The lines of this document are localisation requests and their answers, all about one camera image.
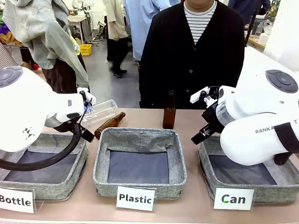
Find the black cardigan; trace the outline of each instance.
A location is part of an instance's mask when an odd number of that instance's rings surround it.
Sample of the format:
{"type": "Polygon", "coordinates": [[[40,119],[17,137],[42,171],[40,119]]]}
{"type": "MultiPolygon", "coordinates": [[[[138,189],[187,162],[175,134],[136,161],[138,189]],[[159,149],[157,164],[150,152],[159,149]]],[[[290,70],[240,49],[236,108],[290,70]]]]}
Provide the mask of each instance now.
{"type": "Polygon", "coordinates": [[[190,96],[206,86],[235,87],[244,60],[241,15],[224,4],[217,8],[194,44],[183,3],[156,15],[144,46],[139,90],[141,108],[164,108],[168,91],[175,90],[177,109],[205,109],[190,96]]]}

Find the bottle neck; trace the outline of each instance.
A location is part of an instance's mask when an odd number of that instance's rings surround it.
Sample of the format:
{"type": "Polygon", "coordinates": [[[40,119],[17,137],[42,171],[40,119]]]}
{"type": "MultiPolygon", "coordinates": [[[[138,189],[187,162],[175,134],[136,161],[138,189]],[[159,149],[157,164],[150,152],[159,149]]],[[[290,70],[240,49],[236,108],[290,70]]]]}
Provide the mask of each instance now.
{"type": "Polygon", "coordinates": [[[116,115],[114,118],[117,122],[120,122],[126,116],[125,112],[121,112],[120,114],[116,115]]]}
{"type": "Polygon", "coordinates": [[[174,91],[169,91],[167,108],[174,109],[174,91]]]}

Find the yellow crate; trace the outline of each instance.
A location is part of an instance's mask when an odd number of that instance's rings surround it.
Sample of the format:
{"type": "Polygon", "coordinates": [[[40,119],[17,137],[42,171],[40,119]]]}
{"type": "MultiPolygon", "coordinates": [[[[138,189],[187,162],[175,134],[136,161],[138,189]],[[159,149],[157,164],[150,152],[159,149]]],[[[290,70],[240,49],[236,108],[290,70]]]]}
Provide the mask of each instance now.
{"type": "Polygon", "coordinates": [[[91,44],[81,44],[80,53],[83,56],[90,56],[92,54],[92,45],[91,44]]]}

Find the striped shirt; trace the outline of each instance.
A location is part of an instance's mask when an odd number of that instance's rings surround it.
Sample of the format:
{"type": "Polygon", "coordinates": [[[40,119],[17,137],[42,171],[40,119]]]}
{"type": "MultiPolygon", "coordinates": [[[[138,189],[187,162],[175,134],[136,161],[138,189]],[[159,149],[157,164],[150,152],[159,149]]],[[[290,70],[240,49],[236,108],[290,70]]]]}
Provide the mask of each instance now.
{"type": "Polygon", "coordinates": [[[203,34],[207,25],[209,24],[215,12],[216,7],[217,7],[217,2],[214,1],[212,7],[209,10],[202,13],[195,13],[187,9],[186,1],[184,2],[186,19],[188,21],[195,44],[200,39],[201,35],[203,34]]]}

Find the beige shirt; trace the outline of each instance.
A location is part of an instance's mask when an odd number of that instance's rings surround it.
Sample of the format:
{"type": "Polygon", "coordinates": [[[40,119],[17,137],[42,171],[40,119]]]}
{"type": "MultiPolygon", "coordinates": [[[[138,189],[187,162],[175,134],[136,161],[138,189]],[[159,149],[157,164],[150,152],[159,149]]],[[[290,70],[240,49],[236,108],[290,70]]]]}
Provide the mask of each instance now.
{"type": "Polygon", "coordinates": [[[111,30],[110,22],[115,22],[115,28],[119,38],[127,37],[128,34],[125,30],[122,0],[103,0],[103,2],[107,11],[109,39],[115,38],[115,34],[111,30]]]}

